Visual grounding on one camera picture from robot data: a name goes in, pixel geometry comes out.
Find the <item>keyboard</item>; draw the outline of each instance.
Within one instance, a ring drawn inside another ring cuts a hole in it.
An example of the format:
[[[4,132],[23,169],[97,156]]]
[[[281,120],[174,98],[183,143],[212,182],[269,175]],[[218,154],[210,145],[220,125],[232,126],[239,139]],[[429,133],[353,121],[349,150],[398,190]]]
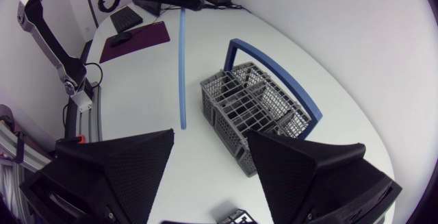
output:
[[[110,17],[117,33],[124,32],[125,30],[143,22],[143,18],[129,7],[120,9],[111,14]]]

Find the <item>white wall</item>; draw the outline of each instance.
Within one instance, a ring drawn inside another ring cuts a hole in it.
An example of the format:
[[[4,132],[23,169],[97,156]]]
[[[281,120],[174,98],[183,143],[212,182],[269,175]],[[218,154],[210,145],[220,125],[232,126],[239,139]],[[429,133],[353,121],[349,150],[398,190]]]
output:
[[[438,30],[427,0],[233,1],[298,43],[360,105],[403,187],[394,223],[405,223],[438,155]]]
[[[69,0],[43,0],[44,17],[72,56],[84,45]],[[62,108],[68,101],[55,67],[16,20],[18,0],[0,0],[0,103],[45,149],[64,135]]]
[[[105,18],[107,18],[110,14],[106,12],[101,12],[97,7],[98,0],[91,0],[94,13],[96,14],[97,23],[100,24]],[[105,7],[110,7],[113,3],[113,0],[104,0]],[[96,26],[93,21],[93,17],[91,14],[90,7],[88,6],[87,0],[70,0],[73,13],[77,22],[79,23],[79,27],[82,33],[82,37],[85,41],[92,40],[94,37],[94,33],[96,32]],[[131,0],[121,0],[117,9],[123,7],[131,3]]]

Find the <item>cable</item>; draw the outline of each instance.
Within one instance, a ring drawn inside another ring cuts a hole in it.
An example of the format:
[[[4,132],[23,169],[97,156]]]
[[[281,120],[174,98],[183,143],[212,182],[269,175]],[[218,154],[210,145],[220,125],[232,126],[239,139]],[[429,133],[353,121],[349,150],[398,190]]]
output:
[[[88,66],[88,65],[91,65],[91,64],[97,66],[97,67],[99,68],[99,70],[101,71],[101,80],[98,82],[98,84],[97,84],[96,86],[91,87],[91,89],[94,89],[94,88],[96,88],[97,86],[100,86],[100,85],[101,85],[101,82],[102,82],[102,79],[103,79],[103,71],[102,71],[101,66],[99,66],[99,64],[94,63],[94,62],[91,62],[91,63],[85,63],[84,66]]]
[[[249,13],[252,14],[252,12],[251,12],[250,10],[244,8],[242,5],[236,5],[236,4],[231,3],[231,2],[230,2],[230,3],[227,3],[227,4],[224,4],[224,5],[210,5],[210,4],[204,4],[203,8],[207,8],[207,9],[215,9],[215,10],[217,10],[217,9],[219,9],[219,10],[225,10],[225,9],[236,9],[236,10],[241,10],[241,9],[243,9],[243,10],[246,10],[247,12],[249,12]]]
[[[106,8],[104,3],[105,3],[104,0],[99,0],[97,2],[99,10],[102,12],[112,12],[117,8],[118,4],[120,3],[120,0],[114,0],[114,3],[112,4],[112,6],[110,8]]]
[[[96,14],[94,13],[93,4],[91,3],[91,0],[87,0],[87,1],[88,1],[88,6],[90,6],[91,15],[93,16],[94,24],[96,25],[96,28],[98,28],[99,24],[97,23]]]
[[[64,129],[66,129],[66,108],[68,107],[68,103],[64,106],[64,108],[62,109],[62,124],[64,125]]]

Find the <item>white table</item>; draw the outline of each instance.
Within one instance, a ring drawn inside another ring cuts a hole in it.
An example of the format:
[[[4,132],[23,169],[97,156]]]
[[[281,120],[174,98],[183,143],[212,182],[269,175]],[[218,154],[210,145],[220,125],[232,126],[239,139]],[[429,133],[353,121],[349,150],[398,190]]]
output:
[[[144,18],[155,17],[129,5]],[[307,140],[366,145],[365,159],[394,178],[388,153],[367,117],[347,92],[312,57],[273,27],[244,10],[187,11],[185,86],[187,129],[181,130],[178,96],[179,10],[165,21],[170,42],[103,63],[101,95],[103,139],[109,140],[173,128],[170,154],[149,223],[163,220],[213,223],[233,207],[247,210],[259,223],[272,223],[258,176],[247,178],[202,113],[199,83],[223,69],[230,39],[239,38],[266,53],[288,71],[321,110],[322,120]],[[99,62],[103,44],[116,33],[110,18],[94,36],[89,62]],[[253,61],[237,53],[235,64]],[[100,73],[89,68],[91,82]],[[274,80],[281,82],[272,74]],[[391,223],[394,206],[386,214]]]

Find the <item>blue foam rod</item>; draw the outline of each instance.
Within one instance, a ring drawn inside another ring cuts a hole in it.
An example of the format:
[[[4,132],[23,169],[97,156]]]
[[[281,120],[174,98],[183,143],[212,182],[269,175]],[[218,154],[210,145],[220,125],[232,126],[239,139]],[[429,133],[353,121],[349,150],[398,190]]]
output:
[[[181,129],[186,129],[185,121],[185,67],[184,67],[184,49],[185,49],[185,9],[181,9],[179,17],[179,61],[178,61],[178,78],[179,78],[179,118],[181,119]]]

